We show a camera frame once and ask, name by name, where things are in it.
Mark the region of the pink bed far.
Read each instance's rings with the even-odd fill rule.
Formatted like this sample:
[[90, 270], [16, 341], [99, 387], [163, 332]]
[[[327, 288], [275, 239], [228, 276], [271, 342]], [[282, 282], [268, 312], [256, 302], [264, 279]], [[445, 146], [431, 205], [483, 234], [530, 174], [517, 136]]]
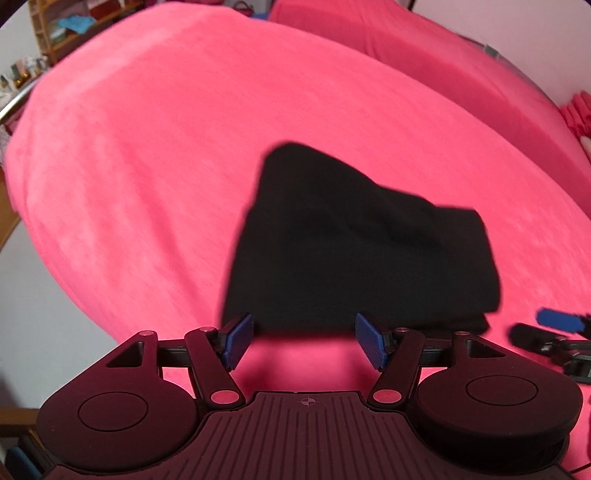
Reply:
[[439, 92], [590, 210], [590, 161], [558, 106], [459, 35], [395, 1], [276, 1], [269, 19], [358, 50]]

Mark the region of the black pants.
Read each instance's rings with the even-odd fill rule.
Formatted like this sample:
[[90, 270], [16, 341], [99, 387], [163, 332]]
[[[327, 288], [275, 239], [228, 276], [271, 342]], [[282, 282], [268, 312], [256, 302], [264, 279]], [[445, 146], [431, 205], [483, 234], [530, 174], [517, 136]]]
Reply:
[[383, 187], [303, 144], [263, 160], [222, 317], [280, 334], [387, 328], [484, 332], [501, 281], [481, 216]]

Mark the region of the folded red blanket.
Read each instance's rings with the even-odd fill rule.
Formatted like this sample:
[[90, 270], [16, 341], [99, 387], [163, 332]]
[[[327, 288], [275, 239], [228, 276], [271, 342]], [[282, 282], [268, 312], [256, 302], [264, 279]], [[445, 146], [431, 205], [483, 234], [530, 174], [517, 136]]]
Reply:
[[561, 106], [559, 111], [571, 133], [576, 137], [590, 137], [591, 95], [581, 91], [572, 100]]

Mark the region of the wooden shelf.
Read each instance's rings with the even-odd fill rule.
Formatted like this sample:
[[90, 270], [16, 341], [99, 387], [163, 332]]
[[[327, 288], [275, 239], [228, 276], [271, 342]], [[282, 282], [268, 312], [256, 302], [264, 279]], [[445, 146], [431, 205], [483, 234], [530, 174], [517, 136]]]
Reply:
[[30, 0], [27, 6], [40, 52], [55, 65], [93, 36], [141, 10], [145, 2]]

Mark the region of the folded light pink quilt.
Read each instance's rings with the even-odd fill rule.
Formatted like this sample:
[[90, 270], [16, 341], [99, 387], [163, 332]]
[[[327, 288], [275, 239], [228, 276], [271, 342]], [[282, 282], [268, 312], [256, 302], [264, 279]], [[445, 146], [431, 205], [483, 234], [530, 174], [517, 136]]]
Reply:
[[591, 161], [591, 139], [587, 136], [581, 136], [579, 142], [585, 151], [587, 158]]

